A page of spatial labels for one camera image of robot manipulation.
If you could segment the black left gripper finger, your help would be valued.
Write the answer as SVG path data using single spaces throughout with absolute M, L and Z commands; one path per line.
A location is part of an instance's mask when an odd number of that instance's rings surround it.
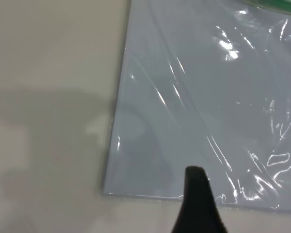
M 185 169 L 183 202 L 173 233 L 226 233 L 203 168 Z

